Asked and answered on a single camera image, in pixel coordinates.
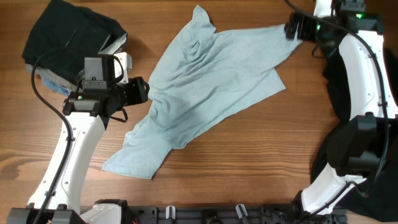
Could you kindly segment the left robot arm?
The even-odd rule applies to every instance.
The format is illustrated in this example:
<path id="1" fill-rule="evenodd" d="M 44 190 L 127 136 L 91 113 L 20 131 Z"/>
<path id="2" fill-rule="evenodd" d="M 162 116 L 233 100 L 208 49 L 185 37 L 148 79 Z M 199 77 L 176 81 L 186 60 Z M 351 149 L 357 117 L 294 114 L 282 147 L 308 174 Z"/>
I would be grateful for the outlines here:
<path id="1" fill-rule="evenodd" d="M 99 200 L 88 211 L 80 210 L 90 160 L 109 120 L 148 100 L 148 83 L 130 78 L 131 69 L 126 52 L 85 58 L 83 80 L 59 113 L 62 132 L 46 173 L 27 206 L 10 210 L 8 223 L 134 223 L 125 200 Z"/>

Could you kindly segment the light blue t-shirt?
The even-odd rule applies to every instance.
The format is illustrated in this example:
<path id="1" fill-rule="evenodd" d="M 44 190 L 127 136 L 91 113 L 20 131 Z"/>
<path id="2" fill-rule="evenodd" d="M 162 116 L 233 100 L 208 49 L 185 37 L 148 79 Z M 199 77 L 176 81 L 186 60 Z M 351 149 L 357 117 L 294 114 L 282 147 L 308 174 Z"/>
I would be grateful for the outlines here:
<path id="1" fill-rule="evenodd" d="M 149 78 L 148 114 L 102 169 L 153 178 L 171 150 L 283 91 L 276 67 L 299 45 L 282 25 L 218 32 L 207 12 L 195 7 Z"/>

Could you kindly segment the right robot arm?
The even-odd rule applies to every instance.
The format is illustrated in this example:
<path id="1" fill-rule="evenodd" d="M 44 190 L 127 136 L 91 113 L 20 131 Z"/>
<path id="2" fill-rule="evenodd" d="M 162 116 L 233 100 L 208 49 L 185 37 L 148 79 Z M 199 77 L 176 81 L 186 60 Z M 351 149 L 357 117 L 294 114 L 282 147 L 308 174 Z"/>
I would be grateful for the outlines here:
<path id="1" fill-rule="evenodd" d="M 313 42 L 340 122 L 323 141 L 312 183 L 291 203 L 292 220 L 329 215 L 337 205 L 382 222 L 397 220 L 397 82 L 384 63 L 384 25 L 364 1 L 293 7 L 285 34 Z"/>

